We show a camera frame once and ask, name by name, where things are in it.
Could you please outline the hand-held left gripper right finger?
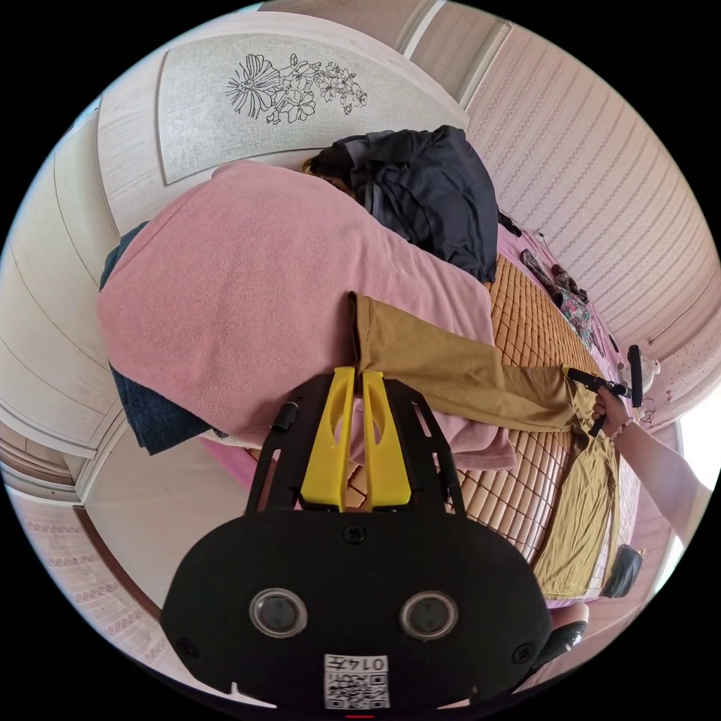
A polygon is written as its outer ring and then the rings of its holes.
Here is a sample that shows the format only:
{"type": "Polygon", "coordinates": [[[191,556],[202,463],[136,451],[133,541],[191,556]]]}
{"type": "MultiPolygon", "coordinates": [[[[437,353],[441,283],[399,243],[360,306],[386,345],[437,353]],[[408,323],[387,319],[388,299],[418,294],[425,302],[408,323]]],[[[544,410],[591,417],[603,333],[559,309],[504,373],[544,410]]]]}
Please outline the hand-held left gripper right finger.
{"type": "Polygon", "coordinates": [[[384,376],[365,372],[362,385],[370,509],[389,511],[404,507],[410,502],[411,488],[384,376]]]}

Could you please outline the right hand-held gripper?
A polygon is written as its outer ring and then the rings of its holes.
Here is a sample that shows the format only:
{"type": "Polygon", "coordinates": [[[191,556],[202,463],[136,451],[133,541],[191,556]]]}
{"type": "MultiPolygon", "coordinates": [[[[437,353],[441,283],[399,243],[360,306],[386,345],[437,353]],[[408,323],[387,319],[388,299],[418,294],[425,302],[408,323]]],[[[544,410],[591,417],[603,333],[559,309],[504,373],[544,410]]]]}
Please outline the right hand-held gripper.
{"type": "MultiPolygon", "coordinates": [[[[576,368],[562,367],[562,372],[568,379],[582,385],[588,391],[592,391],[594,394],[599,392],[599,389],[606,387],[609,392],[616,398],[631,398],[631,389],[625,385],[611,382],[603,379],[601,376],[595,376],[590,373],[578,370],[576,368]]],[[[590,435],[596,438],[602,431],[605,423],[605,414],[601,414],[594,422],[590,431],[590,435]]]]}

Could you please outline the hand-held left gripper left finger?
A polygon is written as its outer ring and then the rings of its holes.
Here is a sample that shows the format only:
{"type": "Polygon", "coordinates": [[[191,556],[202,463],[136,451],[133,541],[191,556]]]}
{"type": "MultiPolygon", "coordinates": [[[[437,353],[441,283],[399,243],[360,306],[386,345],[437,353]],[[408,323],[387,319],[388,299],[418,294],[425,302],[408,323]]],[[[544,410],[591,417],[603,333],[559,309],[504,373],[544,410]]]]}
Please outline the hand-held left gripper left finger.
{"type": "Polygon", "coordinates": [[[300,505],[304,510],[343,511],[348,480],[355,371],[337,367],[322,379],[318,423],[300,505]]]}

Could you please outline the person's right hand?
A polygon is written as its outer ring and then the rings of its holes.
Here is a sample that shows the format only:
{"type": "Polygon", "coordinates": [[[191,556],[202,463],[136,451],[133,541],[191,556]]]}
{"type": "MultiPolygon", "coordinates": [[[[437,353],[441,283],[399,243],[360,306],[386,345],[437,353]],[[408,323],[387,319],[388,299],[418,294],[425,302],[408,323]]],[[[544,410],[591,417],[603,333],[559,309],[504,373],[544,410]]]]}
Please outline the person's right hand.
{"type": "Polygon", "coordinates": [[[633,422],[633,417],[621,398],[605,386],[597,392],[592,417],[594,422],[602,421],[600,430],[609,440],[619,432],[623,432],[633,422]]]}

